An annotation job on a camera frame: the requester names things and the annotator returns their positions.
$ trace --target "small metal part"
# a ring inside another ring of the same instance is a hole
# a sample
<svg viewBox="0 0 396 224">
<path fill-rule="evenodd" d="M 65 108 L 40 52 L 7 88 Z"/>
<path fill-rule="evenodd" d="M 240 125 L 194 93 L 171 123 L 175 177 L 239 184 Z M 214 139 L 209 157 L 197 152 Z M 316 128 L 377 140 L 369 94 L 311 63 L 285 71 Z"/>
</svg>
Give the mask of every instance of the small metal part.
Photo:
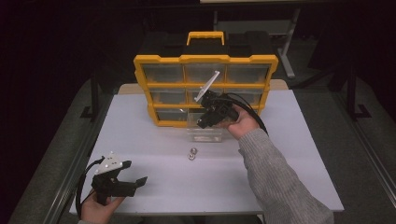
<svg viewBox="0 0 396 224">
<path fill-rule="evenodd" d="M 190 150 L 190 153 L 191 153 L 192 155 L 196 155 L 197 152 L 198 152 L 198 149 L 197 149 L 196 147 L 192 147 L 191 150 Z"/>
<path fill-rule="evenodd" d="M 190 153 L 190 154 L 189 154 L 189 160 L 190 160 L 190 161 L 193 161 L 194 159 L 195 159 L 195 155 Z"/>
</svg>

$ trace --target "white surface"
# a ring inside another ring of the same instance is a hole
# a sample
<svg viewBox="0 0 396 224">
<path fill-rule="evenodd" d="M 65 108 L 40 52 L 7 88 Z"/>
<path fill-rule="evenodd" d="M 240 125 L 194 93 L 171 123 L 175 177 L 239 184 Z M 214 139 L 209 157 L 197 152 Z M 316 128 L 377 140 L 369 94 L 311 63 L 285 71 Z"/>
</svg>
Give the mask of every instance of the white surface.
<svg viewBox="0 0 396 224">
<path fill-rule="evenodd" d="M 334 211 L 344 210 L 292 91 L 270 91 L 262 119 L 270 137 L 301 181 Z M 90 163 L 114 151 L 131 168 L 119 181 L 148 176 L 146 186 L 116 211 L 131 215 L 200 215 L 260 213 L 248 185 L 238 143 L 190 142 L 186 129 L 157 127 L 149 118 L 143 94 L 116 95 L 94 147 Z M 199 151 L 194 161 L 190 149 Z M 88 173 L 83 198 L 91 189 Z M 70 212 L 76 213 L 72 206 Z"/>
</svg>

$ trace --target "clear plastic drawer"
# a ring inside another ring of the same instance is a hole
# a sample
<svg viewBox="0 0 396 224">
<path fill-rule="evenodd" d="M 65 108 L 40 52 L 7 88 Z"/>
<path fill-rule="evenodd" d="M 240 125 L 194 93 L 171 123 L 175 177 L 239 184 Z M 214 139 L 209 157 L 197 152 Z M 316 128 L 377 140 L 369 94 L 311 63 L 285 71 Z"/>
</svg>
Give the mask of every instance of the clear plastic drawer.
<svg viewBox="0 0 396 224">
<path fill-rule="evenodd" d="M 225 89 L 224 91 L 226 93 L 230 93 L 229 96 L 231 98 L 244 103 L 244 101 L 241 99 L 242 97 L 250 105 L 258 105 L 263 93 L 263 89 Z"/>
<path fill-rule="evenodd" d="M 220 74 L 214 83 L 222 83 L 224 79 L 224 63 L 187 63 L 184 65 L 187 82 L 206 83 L 213 77 L 215 71 Z"/>
<path fill-rule="evenodd" d="M 142 64 L 148 82 L 183 82 L 183 68 L 179 63 Z"/>
<path fill-rule="evenodd" d="M 186 104 L 186 91 L 184 88 L 150 88 L 149 91 L 154 104 Z"/>
<path fill-rule="evenodd" d="M 159 108 L 155 112 L 159 121 L 187 121 L 188 109 L 186 108 Z"/>
<path fill-rule="evenodd" d="M 269 64 L 238 63 L 227 66 L 228 83 L 263 83 Z"/>
</svg>

